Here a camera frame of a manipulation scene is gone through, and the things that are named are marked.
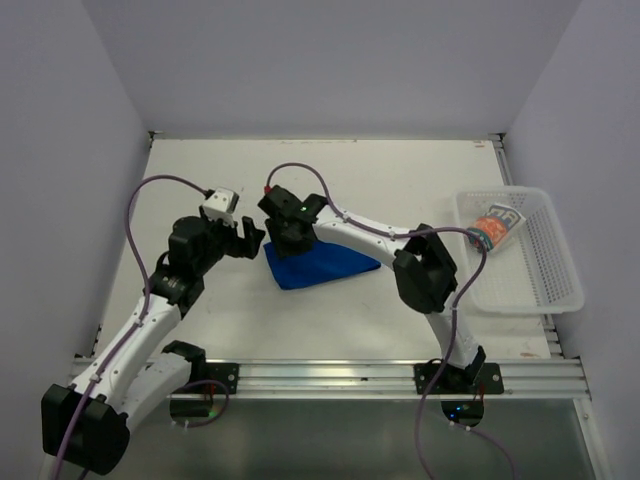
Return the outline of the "blue towel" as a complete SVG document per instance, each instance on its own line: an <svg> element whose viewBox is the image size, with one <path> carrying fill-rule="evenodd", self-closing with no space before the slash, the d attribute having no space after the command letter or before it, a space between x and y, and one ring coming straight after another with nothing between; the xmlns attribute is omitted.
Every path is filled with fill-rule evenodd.
<svg viewBox="0 0 640 480"><path fill-rule="evenodd" d="M344 246L317 242L301 255L279 258L272 242L263 247L272 276L281 290L299 290L380 269L382 264Z"/></svg>

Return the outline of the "rabbit print towel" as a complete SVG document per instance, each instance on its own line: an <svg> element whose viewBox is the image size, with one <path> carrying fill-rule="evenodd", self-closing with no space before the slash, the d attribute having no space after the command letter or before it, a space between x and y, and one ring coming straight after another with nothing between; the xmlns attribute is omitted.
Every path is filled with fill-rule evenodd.
<svg viewBox="0 0 640 480"><path fill-rule="evenodd" d="M526 223L526 217L516 208L492 203L487 210L467 228L472 236L468 244L478 253L495 253Z"/></svg>

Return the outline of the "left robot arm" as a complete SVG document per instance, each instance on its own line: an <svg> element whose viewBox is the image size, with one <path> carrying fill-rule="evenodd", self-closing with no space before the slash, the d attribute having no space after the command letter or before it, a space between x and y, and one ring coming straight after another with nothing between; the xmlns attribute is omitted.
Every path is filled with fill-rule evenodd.
<svg viewBox="0 0 640 480"><path fill-rule="evenodd" d="M122 329L69 385L53 384L43 395L43 449L55 459L51 478L59 477L65 462L108 474L133 431L166 396L208 384L206 353L199 347L172 342L154 363L148 359L196 303L212 267L225 256L254 259L264 236L249 217L225 223L187 216L174 223L168 249Z"/></svg>

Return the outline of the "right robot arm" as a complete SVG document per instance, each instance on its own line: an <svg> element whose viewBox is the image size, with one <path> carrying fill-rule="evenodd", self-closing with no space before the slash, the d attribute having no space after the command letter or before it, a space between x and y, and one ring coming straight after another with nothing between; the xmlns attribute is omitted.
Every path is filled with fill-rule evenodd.
<svg viewBox="0 0 640 480"><path fill-rule="evenodd" d="M437 229L384 225L340 209L325 196L301 200L280 186L266 187L258 206L267 216L267 261L281 289L386 266L400 300L425 316L439 342L442 380L461 393L480 382L486 354L456 311L457 266Z"/></svg>

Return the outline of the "white plastic basket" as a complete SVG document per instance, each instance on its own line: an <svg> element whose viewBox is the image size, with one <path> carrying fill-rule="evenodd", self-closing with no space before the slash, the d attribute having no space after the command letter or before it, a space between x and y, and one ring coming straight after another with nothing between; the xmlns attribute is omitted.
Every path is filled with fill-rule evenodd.
<svg viewBox="0 0 640 480"><path fill-rule="evenodd" d="M470 227L497 207L523 217L505 241L488 254L469 290L469 301L483 312L546 315L576 312L585 297L564 232L550 197L523 186L462 190L453 196L459 227Z"/></svg>

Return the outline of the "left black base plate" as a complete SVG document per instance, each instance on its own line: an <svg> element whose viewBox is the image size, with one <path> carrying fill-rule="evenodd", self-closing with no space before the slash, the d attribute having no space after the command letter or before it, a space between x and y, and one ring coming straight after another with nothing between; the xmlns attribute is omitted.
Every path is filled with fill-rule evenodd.
<svg viewBox="0 0 640 480"><path fill-rule="evenodd" d="M200 362L191 371L188 384L203 380L215 380L223 384L230 395L235 395L240 378L240 365L234 362ZM183 386L179 393L199 392L210 395L224 394L220 386Z"/></svg>

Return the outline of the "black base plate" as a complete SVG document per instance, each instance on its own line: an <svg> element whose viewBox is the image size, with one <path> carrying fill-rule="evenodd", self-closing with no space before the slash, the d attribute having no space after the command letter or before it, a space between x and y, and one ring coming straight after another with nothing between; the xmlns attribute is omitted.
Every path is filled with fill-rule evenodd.
<svg viewBox="0 0 640 480"><path fill-rule="evenodd" d="M200 362L191 371L188 384L203 380L215 380L223 384L230 395L235 395L240 378L240 365L234 362ZM210 395L224 394L220 386L183 386L179 393L199 392Z"/></svg>
<svg viewBox="0 0 640 480"><path fill-rule="evenodd" d="M475 376L471 373L445 365L441 375L432 382L440 368L439 362L413 365L413 381L418 395L501 395L505 392L502 373L497 363L484 363Z"/></svg>

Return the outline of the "aluminium mounting rail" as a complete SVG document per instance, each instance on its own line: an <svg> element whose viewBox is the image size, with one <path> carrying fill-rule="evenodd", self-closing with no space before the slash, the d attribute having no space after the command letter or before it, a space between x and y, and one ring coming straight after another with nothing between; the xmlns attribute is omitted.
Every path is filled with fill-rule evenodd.
<svg viewBox="0 0 640 480"><path fill-rule="evenodd" d="M242 399L417 399L417 360L219 360L240 365L236 396ZM501 395L435 395L434 399L588 399L578 360L498 360Z"/></svg>

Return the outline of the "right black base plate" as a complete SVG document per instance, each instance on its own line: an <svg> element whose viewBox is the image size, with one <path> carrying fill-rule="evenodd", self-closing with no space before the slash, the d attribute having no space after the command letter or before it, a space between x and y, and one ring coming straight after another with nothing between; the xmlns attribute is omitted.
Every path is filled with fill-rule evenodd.
<svg viewBox="0 0 640 480"><path fill-rule="evenodd" d="M441 375L432 382L440 368L439 362L413 365L413 381L418 395L501 395L505 392L502 373L497 363L484 363L475 376L471 373L445 365Z"/></svg>

